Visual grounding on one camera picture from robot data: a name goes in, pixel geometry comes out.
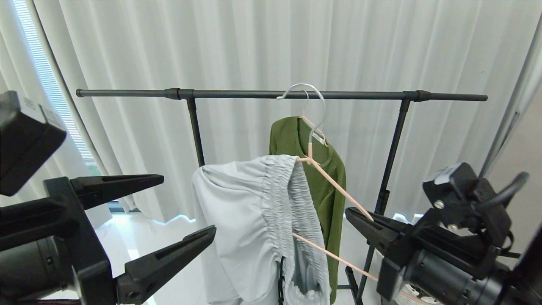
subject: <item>beige wall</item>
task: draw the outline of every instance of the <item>beige wall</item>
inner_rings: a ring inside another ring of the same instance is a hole
[[[515,236],[514,252],[523,252],[542,222],[542,86],[488,179],[498,191],[520,171],[531,177],[507,209]],[[512,265],[516,260],[504,262]]]

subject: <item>hanger bar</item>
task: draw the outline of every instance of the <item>hanger bar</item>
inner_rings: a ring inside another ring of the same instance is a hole
[[[321,91],[325,99],[380,99],[380,100],[470,100],[485,101],[487,95],[431,93],[428,91],[378,92],[378,91]],[[170,99],[187,98],[246,98],[275,99],[284,91],[252,91],[252,90],[193,90],[170,88],[165,90],[86,90],[77,89],[78,97],[165,97]],[[315,92],[309,92],[310,99],[319,98]],[[286,99],[306,99],[305,91],[290,91]]]

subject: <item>green shirt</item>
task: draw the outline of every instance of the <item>green shirt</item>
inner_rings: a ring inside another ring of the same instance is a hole
[[[305,157],[308,154],[308,136],[311,127],[299,117],[280,119],[271,126],[269,141],[270,155],[291,155]],[[343,161],[335,149],[328,144],[322,145],[313,138],[313,159],[344,189],[346,189],[346,173]],[[343,228],[344,196],[336,190],[324,176],[312,165],[303,163],[308,187],[311,190],[314,208],[320,220],[326,249],[339,255],[340,236]],[[327,257],[330,273],[331,304],[337,295],[337,275],[339,262]]]

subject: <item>white floor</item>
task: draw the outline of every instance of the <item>white floor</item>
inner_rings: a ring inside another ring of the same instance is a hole
[[[194,221],[178,217],[167,224],[147,219],[140,213],[113,214],[113,219],[96,230],[111,261],[113,276],[124,273],[124,264],[132,259],[178,242],[197,230]],[[363,266],[367,245],[365,239],[345,220],[341,256]],[[348,284],[344,266],[339,267],[339,284]],[[365,305],[377,305],[376,284],[367,283]],[[73,291],[63,291],[48,298],[77,298]],[[147,300],[148,305],[206,305],[201,263],[198,258]],[[336,305],[353,305],[350,290],[338,290]]]

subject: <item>camera mounted on robot arm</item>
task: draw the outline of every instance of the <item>camera mounted on robot arm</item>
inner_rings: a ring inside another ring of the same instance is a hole
[[[0,193],[14,195],[60,147],[55,112],[15,91],[0,94]],[[207,227],[125,264],[111,263],[85,210],[159,185],[156,174],[44,180],[48,197],[0,207],[0,303],[32,303],[76,290],[86,305],[142,304],[214,240]]]
[[[542,227],[514,270],[496,261],[519,257],[506,208],[528,177],[496,193],[467,163],[444,168],[423,183],[433,208],[414,225],[348,208],[347,220],[384,255],[377,292],[391,301],[412,283],[446,305],[540,305]],[[462,228],[470,234],[456,234]]]

